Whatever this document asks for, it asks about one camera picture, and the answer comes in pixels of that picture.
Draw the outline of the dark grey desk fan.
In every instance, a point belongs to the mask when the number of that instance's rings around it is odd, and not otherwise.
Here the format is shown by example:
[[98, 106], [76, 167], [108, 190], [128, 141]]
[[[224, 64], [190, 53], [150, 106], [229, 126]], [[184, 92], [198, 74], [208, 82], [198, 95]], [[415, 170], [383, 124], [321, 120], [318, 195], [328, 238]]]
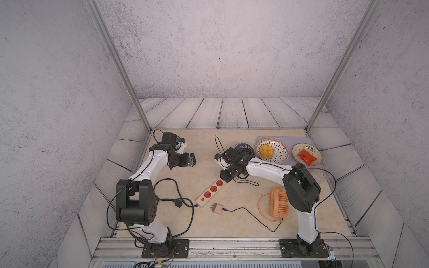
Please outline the dark grey desk fan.
[[234, 150], [238, 152], [240, 155], [250, 155], [251, 158], [256, 157], [255, 150], [251, 145], [246, 143], [239, 143], [234, 147]]

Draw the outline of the white red power strip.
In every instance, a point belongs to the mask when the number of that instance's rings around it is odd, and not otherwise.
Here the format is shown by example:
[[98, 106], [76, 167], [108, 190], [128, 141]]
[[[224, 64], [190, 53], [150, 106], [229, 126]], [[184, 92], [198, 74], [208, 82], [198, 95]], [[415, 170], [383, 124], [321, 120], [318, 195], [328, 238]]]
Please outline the white red power strip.
[[207, 205], [225, 186], [226, 182], [222, 179], [216, 179], [197, 199], [199, 207]]

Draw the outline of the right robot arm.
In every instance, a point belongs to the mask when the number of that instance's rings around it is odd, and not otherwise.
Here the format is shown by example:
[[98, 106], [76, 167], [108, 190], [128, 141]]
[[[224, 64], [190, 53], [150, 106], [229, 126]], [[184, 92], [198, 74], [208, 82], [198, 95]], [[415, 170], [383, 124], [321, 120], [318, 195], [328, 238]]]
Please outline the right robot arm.
[[258, 176], [284, 186], [289, 204], [297, 210], [296, 240], [304, 255], [310, 255], [323, 243], [316, 228], [316, 208], [321, 187], [304, 165], [276, 165], [246, 153], [238, 153], [232, 147], [222, 154], [216, 154], [214, 158], [222, 167], [220, 178], [227, 183], [243, 174]]

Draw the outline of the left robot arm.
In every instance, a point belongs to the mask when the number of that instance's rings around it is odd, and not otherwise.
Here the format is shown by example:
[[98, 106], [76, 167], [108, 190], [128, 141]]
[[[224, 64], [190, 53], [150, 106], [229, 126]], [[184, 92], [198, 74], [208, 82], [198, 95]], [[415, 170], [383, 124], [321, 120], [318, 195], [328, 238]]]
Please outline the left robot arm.
[[186, 140], [164, 132], [162, 140], [149, 149], [149, 156], [135, 174], [116, 185], [116, 219], [142, 244], [152, 250], [171, 251], [173, 236], [156, 217], [157, 202], [154, 183], [162, 168], [192, 167], [194, 154], [184, 151]]

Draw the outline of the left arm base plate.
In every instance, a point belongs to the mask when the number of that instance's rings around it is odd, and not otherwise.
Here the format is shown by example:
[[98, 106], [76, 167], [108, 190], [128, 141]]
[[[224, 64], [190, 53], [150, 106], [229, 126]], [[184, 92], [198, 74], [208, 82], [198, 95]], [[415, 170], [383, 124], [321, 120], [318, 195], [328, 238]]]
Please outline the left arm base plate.
[[164, 243], [150, 243], [143, 247], [141, 257], [143, 259], [186, 259], [189, 253], [188, 239], [167, 240]]

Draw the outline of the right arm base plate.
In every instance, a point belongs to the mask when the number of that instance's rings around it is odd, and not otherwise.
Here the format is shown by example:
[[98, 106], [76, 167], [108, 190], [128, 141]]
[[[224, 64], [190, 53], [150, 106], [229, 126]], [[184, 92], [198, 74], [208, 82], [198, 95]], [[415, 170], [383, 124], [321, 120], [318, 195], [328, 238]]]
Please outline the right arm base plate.
[[283, 258], [328, 258], [330, 250], [322, 239], [308, 243], [301, 239], [280, 239], [280, 252]]

